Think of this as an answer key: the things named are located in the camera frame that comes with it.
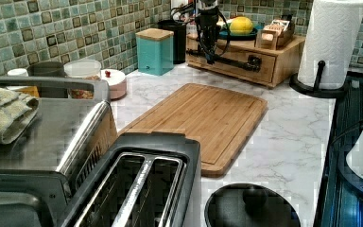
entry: round black lid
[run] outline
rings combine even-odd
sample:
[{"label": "round black lid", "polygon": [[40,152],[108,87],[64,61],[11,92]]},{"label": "round black lid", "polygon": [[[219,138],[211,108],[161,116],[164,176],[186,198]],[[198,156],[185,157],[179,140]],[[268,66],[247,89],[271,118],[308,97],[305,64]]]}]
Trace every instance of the round black lid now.
[{"label": "round black lid", "polygon": [[208,227],[300,227],[296,211],[283,197],[263,186],[235,183],[219,188],[205,206]]}]

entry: wooden cutting board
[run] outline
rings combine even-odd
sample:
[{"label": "wooden cutting board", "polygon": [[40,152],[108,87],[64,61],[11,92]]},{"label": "wooden cutting board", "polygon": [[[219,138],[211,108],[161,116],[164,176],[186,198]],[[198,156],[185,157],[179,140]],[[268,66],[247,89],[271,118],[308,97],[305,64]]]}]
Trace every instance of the wooden cutting board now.
[{"label": "wooden cutting board", "polygon": [[183,133],[200,142],[202,176],[219,177],[248,141],[267,105],[255,96],[189,83],[120,133]]}]

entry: gray towel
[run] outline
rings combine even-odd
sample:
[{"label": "gray towel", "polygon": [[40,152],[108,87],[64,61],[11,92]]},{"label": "gray towel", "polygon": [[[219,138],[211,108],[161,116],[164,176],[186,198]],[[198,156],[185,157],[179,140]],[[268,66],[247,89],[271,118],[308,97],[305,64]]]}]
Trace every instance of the gray towel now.
[{"label": "gray towel", "polygon": [[38,110],[38,99],[0,88],[0,144],[13,142]]}]

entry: stainless steel toaster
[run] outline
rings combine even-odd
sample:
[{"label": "stainless steel toaster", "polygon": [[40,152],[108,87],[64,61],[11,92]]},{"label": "stainless steel toaster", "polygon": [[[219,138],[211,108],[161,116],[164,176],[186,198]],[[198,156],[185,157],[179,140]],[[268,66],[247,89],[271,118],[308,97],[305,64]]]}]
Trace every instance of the stainless steel toaster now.
[{"label": "stainless steel toaster", "polygon": [[[32,226],[24,215],[37,218],[41,226],[52,226],[117,138],[108,83],[0,78],[0,86],[8,85],[95,92],[94,99],[42,97],[37,116],[23,134],[12,144],[0,145],[0,218],[5,214],[15,218],[0,226]],[[22,207],[25,212],[19,213]]]},{"label": "stainless steel toaster", "polygon": [[198,226],[199,143],[124,133],[69,202],[59,226]]}]

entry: white countertop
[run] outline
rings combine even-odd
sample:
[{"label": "white countertop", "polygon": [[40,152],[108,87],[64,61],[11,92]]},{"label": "white countertop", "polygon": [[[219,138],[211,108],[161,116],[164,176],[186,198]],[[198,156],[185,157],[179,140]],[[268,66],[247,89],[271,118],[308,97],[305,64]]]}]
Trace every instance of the white countertop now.
[{"label": "white countertop", "polygon": [[256,183],[277,192],[293,205],[302,226],[313,225],[334,99],[301,95],[288,86],[288,80],[268,89],[185,63],[160,77],[134,71],[127,80],[127,95],[112,102],[118,131],[186,83],[267,100],[267,113],[227,174],[217,179],[202,178],[201,226],[206,226],[203,210],[210,195],[230,183]]}]

